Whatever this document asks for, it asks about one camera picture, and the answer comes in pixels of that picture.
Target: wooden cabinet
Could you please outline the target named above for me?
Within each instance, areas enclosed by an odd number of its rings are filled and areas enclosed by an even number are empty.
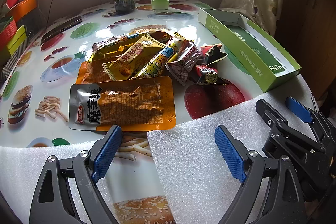
[[[336,0],[283,0],[275,39],[319,98],[336,77]]]

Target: yellow box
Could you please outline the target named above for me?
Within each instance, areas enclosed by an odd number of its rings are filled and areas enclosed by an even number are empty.
[[[6,63],[10,57],[15,53],[21,43],[27,38],[24,26],[17,29],[16,34],[7,43],[7,45],[0,51],[0,64]]]

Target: green jar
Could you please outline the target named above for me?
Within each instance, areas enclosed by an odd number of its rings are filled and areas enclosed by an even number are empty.
[[[152,9],[155,13],[167,13],[169,0],[152,0]]]

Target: red apple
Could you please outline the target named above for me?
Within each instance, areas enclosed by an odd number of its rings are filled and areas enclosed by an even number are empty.
[[[192,119],[197,119],[245,101],[231,82],[229,85],[191,85],[184,93],[184,104]]]

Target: red logo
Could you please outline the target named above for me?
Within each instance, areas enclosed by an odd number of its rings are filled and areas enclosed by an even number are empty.
[[[84,107],[82,105],[79,105],[78,112],[77,112],[77,121],[80,124],[84,124]]]

